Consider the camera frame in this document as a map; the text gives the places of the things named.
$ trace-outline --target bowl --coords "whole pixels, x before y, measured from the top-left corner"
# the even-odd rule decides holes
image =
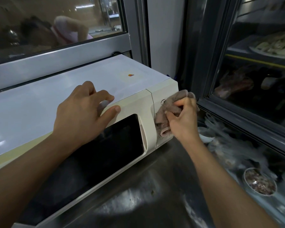
[[[198,127],[198,134],[203,143],[212,142],[215,137],[214,133],[206,127]]]
[[[244,171],[243,182],[247,192],[260,196],[273,196],[277,192],[277,184],[275,180],[262,175],[260,171],[254,167],[248,168]]]

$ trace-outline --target fingernail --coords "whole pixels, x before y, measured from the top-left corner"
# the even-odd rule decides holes
[[[119,113],[122,109],[120,108],[120,106],[115,107],[115,110],[117,113]]]

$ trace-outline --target person's left hand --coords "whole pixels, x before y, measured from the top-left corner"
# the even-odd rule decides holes
[[[74,149],[96,138],[121,111],[113,106],[99,117],[97,107],[103,100],[113,101],[114,96],[105,90],[96,92],[90,81],[77,86],[58,106],[52,136]]]

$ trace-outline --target person's right hand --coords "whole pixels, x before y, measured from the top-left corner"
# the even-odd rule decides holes
[[[77,86],[58,106],[52,136],[73,151],[92,141],[121,111],[120,106],[112,106],[99,117],[97,107],[103,100],[113,101],[114,96],[105,90],[96,92],[90,81]]]
[[[192,141],[201,141],[198,134],[196,100],[193,98],[183,98],[174,103],[176,106],[183,106],[181,114],[176,117],[171,112],[165,112],[169,120],[172,134],[185,145]]]

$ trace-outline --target white microwave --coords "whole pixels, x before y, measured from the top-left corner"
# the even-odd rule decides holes
[[[46,138],[56,109],[84,81],[107,90],[121,112],[92,142],[68,157],[43,184],[19,223],[45,226],[169,141],[154,123],[178,91],[177,82],[124,55],[111,57],[0,93],[0,168]]]

